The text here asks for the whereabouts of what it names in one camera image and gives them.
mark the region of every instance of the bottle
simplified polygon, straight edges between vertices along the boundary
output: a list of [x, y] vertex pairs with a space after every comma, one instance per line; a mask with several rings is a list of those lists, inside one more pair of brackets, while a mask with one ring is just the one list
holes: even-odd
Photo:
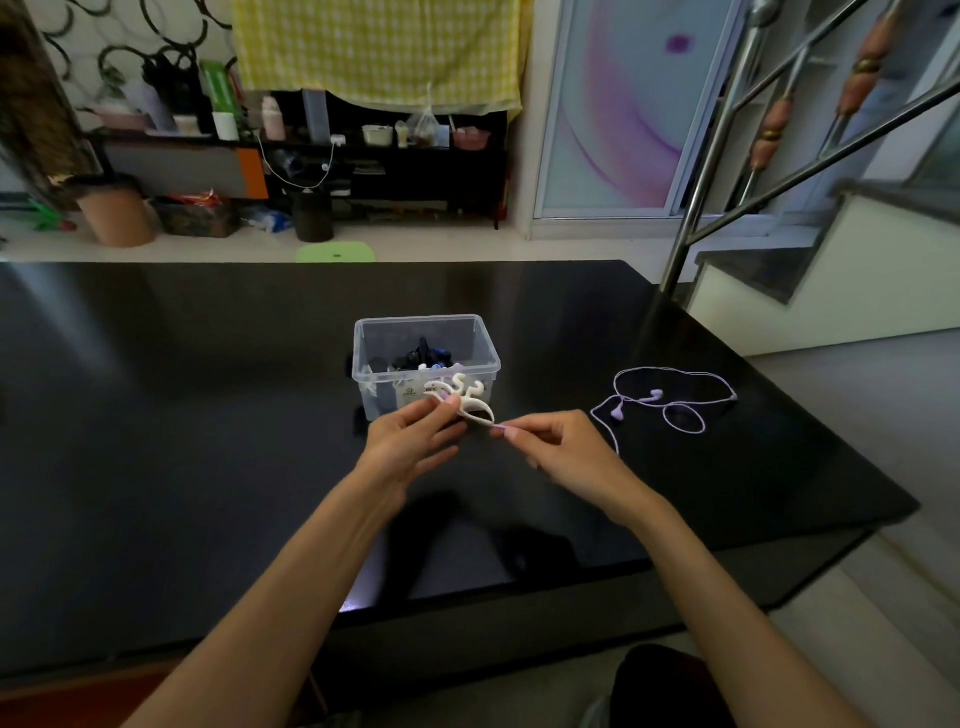
[[303, 108], [306, 111], [306, 125], [310, 130], [310, 141], [314, 144], [330, 143], [330, 117], [326, 113], [326, 91], [303, 90]]
[[283, 125], [283, 112], [273, 96], [263, 97], [263, 129], [271, 141], [283, 141], [287, 138], [287, 128]]

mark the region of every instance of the door frame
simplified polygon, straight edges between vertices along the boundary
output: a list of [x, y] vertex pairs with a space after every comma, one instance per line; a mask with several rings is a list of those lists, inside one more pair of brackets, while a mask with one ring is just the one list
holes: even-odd
[[560, 96], [564, 80], [566, 65], [566, 51], [569, 43], [570, 31], [573, 23], [573, 11], [580, 0], [564, 0], [563, 15], [561, 17], [559, 36], [557, 39], [556, 56], [554, 59], [553, 78], [550, 86], [550, 104], [547, 112], [546, 130], [543, 137], [542, 154], [540, 156], [540, 173], [537, 181], [537, 199], [534, 206], [535, 220], [637, 220], [637, 219], [665, 219], [678, 214], [683, 201], [684, 191], [693, 174], [697, 158], [704, 139], [707, 135], [712, 110], [715, 108], [724, 80], [732, 62], [736, 49], [736, 41], [740, 37], [745, 20], [743, 12], [749, 0], [732, 0], [724, 28], [720, 33], [716, 52], [710, 64], [704, 90], [697, 105], [690, 131], [687, 135], [684, 149], [681, 152], [680, 163], [670, 186], [664, 207], [598, 207], [598, 208], [545, 208], [546, 180], [550, 170], [550, 160], [553, 155], [553, 142], [556, 132], [557, 116], [560, 109]]

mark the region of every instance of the glass door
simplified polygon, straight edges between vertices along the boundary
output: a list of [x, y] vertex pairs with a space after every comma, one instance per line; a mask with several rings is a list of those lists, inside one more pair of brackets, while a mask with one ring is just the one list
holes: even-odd
[[565, 0], [538, 218], [668, 217], [743, 0]]

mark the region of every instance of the stainless steel railing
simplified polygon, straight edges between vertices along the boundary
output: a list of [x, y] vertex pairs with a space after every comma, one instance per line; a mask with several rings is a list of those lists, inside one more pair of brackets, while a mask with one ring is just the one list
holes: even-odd
[[[857, 62], [853, 67], [851, 76], [844, 85], [836, 118], [819, 157], [787, 176], [768, 191], [753, 197], [760, 175], [769, 166], [773, 156], [780, 148], [783, 131], [790, 121], [793, 110], [793, 94], [797, 81], [803, 72], [813, 46], [836, 30], [868, 0], [851, 0], [848, 2], [813, 30], [804, 39], [804, 42], [774, 70], [751, 88], [741, 92], [764, 37], [780, 15], [782, 2], [783, 0], [754, 0], [751, 5], [747, 17], [746, 31], [737, 51], [727, 93], [705, 150], [703, 164], [694, 182], [693, 191], [684, 212], [684, 219], [677, 233], [677, 239], [674, 241], [666, 271], [663, 274], [663, 280], [660, 283], [660, 290], [668, 296], [672, 296], [676, 290], [680, 273], [684, 268], [691, 246], [725, 228], [730, 223], [736, 222], [744, 215], [760, 209], [784, 192], [806, 182], [841, 159], [849, 157], [894, 129], [917, 118], [925, 111], [960, 93], [960, 76], [951, 78], [907, 104], [891, 119], [855, 136], [846, 144], [840, 144], [850, 119], [860, 110], [863, 102], [876, 86], [882, 60], [890, 52], [893, 44], [893, 33], [900, 16], [901, 0], [890, 0], [857, 53]], [[751, 151], [750, 177], [741, 196], [739, 206], [698, 230], [703, 217], [704, 203], [716, 177], [717, 166], [720, 157], [723, 156], [733, 119], [738, 111], [753, 101], [787, 70], [790, 72], [787, 83], [760, 125], [760, 136]]]

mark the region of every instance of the bowl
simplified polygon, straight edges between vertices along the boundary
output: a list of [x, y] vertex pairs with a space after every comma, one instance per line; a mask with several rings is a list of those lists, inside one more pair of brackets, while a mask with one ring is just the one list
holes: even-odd
[[453, 146], [465, 152], [480, 152], [487, 148], [490, 142], [490, 132], [476, 127], [458, 129], [453, 133]]
[[363, 138], [368, 147], [390, 147], [394, 144], [394, 128], [368, 124], [363, 129]]

